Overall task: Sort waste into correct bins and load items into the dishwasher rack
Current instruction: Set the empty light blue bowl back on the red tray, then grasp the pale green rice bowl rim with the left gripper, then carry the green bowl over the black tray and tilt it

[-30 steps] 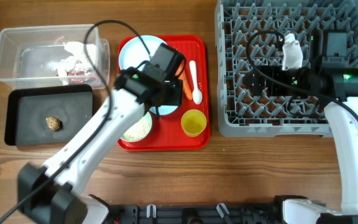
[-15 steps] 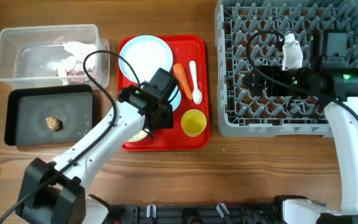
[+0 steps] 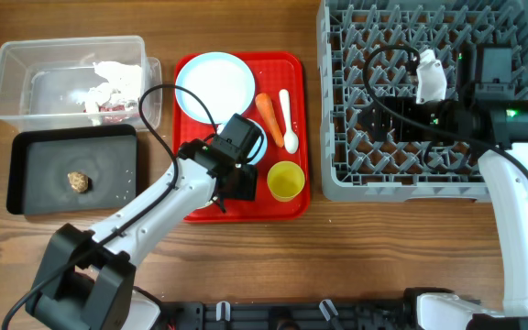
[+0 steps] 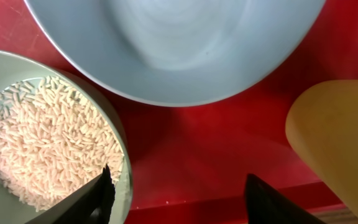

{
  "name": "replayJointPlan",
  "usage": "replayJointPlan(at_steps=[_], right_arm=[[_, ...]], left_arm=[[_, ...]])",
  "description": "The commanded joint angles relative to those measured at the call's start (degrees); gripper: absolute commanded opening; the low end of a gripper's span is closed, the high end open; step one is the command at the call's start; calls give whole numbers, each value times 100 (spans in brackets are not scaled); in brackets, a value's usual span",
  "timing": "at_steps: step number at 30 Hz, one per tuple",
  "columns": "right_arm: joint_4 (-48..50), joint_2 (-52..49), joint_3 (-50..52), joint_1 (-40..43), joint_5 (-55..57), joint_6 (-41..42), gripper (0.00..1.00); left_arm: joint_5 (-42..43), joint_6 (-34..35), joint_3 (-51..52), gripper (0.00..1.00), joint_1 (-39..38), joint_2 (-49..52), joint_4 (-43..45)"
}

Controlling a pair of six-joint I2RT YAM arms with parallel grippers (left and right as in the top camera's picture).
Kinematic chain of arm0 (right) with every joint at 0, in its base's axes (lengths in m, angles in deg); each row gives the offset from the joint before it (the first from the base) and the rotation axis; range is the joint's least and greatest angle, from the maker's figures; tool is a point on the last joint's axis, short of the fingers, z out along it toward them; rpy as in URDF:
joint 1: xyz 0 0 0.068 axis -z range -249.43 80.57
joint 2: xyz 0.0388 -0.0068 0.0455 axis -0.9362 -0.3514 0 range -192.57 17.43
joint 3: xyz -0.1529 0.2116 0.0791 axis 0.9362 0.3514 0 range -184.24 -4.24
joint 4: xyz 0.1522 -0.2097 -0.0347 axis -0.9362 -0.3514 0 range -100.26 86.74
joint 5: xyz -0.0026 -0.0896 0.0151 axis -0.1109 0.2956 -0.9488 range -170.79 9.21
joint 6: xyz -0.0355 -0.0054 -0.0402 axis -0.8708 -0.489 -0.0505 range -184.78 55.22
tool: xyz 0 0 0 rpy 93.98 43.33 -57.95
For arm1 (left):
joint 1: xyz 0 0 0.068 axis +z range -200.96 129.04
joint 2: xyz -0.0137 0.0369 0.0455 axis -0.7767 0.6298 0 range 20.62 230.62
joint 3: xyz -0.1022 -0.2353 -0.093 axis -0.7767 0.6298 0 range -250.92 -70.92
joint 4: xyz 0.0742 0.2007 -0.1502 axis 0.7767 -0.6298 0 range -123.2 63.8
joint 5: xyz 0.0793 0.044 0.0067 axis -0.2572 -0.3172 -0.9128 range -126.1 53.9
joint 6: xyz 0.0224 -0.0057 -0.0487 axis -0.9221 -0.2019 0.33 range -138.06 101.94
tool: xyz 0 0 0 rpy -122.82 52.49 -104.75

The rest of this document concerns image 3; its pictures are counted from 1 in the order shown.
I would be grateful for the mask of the yellow plastic cup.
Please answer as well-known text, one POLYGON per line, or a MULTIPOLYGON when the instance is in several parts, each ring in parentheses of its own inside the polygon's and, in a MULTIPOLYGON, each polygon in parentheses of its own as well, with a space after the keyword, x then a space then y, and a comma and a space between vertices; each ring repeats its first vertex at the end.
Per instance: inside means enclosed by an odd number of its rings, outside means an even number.
POLYGON ((269 191, 279 202, 293 200, 303 190, 305 183, 302 168, 287 160, 274 164, 267 175, 269 191))

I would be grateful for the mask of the white plastic spoon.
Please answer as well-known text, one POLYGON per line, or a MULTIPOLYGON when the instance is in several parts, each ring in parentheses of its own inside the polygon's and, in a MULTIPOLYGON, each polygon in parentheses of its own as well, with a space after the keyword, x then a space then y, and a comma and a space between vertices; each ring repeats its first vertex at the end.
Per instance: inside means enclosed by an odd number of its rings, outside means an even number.
POLYGON ((283 136, 284 147, 288 153, 295 154, 299 147, 299 139, 292 129, 291 99, 289 91, 286 89, 280 90, 279 98, 285 124, 285 133, 283 136))

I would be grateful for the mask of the orange carrot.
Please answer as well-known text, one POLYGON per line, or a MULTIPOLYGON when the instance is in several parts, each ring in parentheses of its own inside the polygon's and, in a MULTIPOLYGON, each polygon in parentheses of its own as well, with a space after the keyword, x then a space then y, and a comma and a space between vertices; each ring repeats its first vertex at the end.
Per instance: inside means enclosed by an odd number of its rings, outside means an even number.
POLYGON ((270 96, 267 93, 259 93, 255 98, 256 107, 277 147, 284 147, 283 135, 276 120, 274 108, 270 96))

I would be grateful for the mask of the light blue plate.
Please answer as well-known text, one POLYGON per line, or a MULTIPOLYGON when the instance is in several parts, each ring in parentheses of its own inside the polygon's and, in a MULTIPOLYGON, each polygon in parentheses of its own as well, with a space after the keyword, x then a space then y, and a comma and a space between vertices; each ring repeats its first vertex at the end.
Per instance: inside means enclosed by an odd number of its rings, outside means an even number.
POLYGON ((224 52, 200 54, 184 64, 175 84, 195 94, 175 91, 180 109, 192 120, 216 125, 227 122, 233 114, 242 115, 252 104, 256 80, 251 69, 239 57, 224 52))

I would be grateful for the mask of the brown food lump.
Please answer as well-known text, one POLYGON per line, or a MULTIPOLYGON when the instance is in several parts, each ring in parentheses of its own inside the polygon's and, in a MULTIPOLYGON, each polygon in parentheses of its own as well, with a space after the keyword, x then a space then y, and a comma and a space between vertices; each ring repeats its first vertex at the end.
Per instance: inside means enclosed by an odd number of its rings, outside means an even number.
POLYGON ((86 193, 89 190, 89 177, 78 171, 72 171, 67 174, 68 182, 76 193, 86 193))

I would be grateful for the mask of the white wrapper waste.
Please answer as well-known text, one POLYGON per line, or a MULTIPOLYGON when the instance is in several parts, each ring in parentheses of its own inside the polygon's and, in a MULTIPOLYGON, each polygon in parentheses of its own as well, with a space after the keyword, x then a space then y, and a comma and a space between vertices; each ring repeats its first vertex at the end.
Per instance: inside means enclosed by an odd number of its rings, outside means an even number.
POLYGON ((132 115, 115 115, 138 108, 142 85, 142 68, 117 61, 100 61, 93 65, 93 72, 104 82, 89 89, 84 97, 84 113, 94 127, 121 123, 132 115))

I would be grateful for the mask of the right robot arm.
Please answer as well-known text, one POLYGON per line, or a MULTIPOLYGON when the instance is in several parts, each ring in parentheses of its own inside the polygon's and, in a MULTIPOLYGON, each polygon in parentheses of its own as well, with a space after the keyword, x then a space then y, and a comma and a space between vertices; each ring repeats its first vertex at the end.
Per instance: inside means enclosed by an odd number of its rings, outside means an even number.
POLYGON ((528 100, 518 99, 514 91, 512 51, 493 44, 461 51, 454 99, 446 97, 446 77, 434 52, 407 52, 417 94, 373 96, 371 127, 376 132, 396 127, 417 138, 465 142, 478 152, 504 271, 501 311, 451 291, 409 289, 407 323, 417 329, 528 329, 528 100))

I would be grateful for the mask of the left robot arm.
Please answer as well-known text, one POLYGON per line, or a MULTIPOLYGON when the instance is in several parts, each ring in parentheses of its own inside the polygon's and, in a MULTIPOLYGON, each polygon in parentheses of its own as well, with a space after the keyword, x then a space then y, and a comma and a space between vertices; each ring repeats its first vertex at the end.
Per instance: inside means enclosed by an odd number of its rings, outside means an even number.
POLYGON ((261 149, 261 138, 182 144, 167 171, 120 211, 86 231, 66 224, 55 232, 20 305, 51 329, 153 328, 160 304, 135 289, 138 266, 212 199, 254 200, 258 172, 252 159, 261 149))

